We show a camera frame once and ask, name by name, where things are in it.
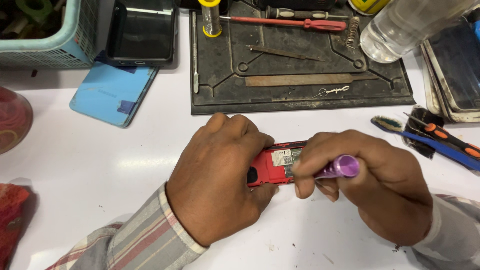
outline red screwdriver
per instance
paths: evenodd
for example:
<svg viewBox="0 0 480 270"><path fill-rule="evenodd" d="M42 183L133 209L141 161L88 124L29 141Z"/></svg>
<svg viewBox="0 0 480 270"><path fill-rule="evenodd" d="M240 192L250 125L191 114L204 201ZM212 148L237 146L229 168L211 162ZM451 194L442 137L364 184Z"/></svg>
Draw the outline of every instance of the red screwdriver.
<svg viewBox="0 0 480 270"><path fill-rule="evenodd" d="M327 21L327 20L315 20L306 19L305 21L291 21L291 20L277 20L277 19L260 19L251 17L224 17L220 16L220 19L227 19L237 22L246 23L258 23L258 24L272 24L272 25L295 25L303 26L305 29L324 30L324 31L343 31L347 27L345 22Z"/></svg>

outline hand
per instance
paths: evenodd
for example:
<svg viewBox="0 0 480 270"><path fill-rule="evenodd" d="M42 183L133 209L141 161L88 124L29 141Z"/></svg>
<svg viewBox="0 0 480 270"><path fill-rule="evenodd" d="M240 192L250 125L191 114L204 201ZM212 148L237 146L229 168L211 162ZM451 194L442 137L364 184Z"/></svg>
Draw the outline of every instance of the hand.
<svg viewBox="0 0 480 270"><path fill-rule="evenodd" d="M341 154L358 158L359 176L315 182L312 175ZM432 196L420 165L410 152L354 130L317 133L295 165L292 169L297 197L309 197L316 185L335 202L340 189L358 207L367 226L384 239L398 245L414 245L428 234Z"/></svg>
<svg viewBox="0 0 480 270"><path fill-rule="evenodd" d="M253 158L274 139L248 118L216 113L192 137L167 183L168 202L190 236L208 246L257 222L274 184L250 191Z"/></svg>

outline white table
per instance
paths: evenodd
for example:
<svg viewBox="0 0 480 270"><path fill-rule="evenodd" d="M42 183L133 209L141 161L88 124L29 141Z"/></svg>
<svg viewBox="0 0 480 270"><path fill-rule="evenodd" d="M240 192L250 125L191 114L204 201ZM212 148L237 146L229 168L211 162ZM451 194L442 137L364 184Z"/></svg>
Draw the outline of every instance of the white table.
<svg viewBox="0 0 480 270"><path fill-rule="evenodd" d="M87 70L39 71L36 78L30 71L0 73L0 85L24 95L35 114L25 140L0 156L0 183L29 185L37 196L34 217L11 270L50 266L93 230L126 221L169 178L190 137L209 118L190 115L188 35L188 16L181 13L180 65L160 71L127 129L69 109ZM408 54L404 62L414 98L425 106L419 52ZM246 116L276 142L305 140L319 131L357 129L406 148L399 136L369 121L378 114L406 121L402 112L410 110L411 106L399 106ZM479 144L480 125L447 128ZM441 155L430 161L414 154L432 192L480 201L478 177ZM332 204L315 191L300 200L287 185L255 225L213 244L185 269L420 269L409 248L393 250L394 244L372 233L343 196Z"/></svg>

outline shirt sleeve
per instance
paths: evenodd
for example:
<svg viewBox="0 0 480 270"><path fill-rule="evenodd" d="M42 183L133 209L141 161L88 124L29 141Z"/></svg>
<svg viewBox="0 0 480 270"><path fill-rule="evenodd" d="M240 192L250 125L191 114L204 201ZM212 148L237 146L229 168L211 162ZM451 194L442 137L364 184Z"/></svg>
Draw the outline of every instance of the shirt sleeve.
<svg viewBox="0 0 480 270"><path fill-rule="evenodd" d="M126 222L100 228L47 270L177 270L207 248L173 214L164 183Z"/></svg>
<svg viewBox="0 0 480 270"><path fill-rule="evenodd" d="M480 204L433 195L432 227L413 246L417 260L430 270L480 269Z"/></svg>

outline solder wire spool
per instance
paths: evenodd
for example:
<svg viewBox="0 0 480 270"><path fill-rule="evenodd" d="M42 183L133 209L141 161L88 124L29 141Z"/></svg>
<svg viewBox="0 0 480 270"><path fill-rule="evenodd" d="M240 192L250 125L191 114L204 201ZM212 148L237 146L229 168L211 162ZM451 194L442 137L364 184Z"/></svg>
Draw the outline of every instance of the solder wire spool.
<svg viewBox="0 0 480 270"><path fill-rule="evenodd" d="M220 0L198 0L202 5L204 17L204 34L207 37L217 37L222 33L220 26Z"/></svg>

